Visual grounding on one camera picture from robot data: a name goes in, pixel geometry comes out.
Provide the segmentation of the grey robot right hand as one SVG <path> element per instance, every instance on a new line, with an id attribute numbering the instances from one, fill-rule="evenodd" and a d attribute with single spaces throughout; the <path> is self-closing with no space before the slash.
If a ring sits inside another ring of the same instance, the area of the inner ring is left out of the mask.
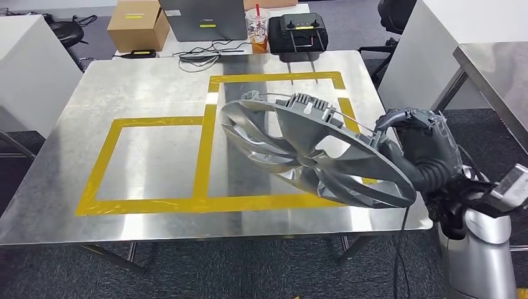
<path id="1" fill-rule="evenodd" d="M 375 131 L 394 128 L 400 140 L 381 143 L 378 151 L 410 180 L 415 190 L 432 192 L 462 170 L 460 152 L 446 118 L 431 110 L 393 109 L 380 116 Z"/>

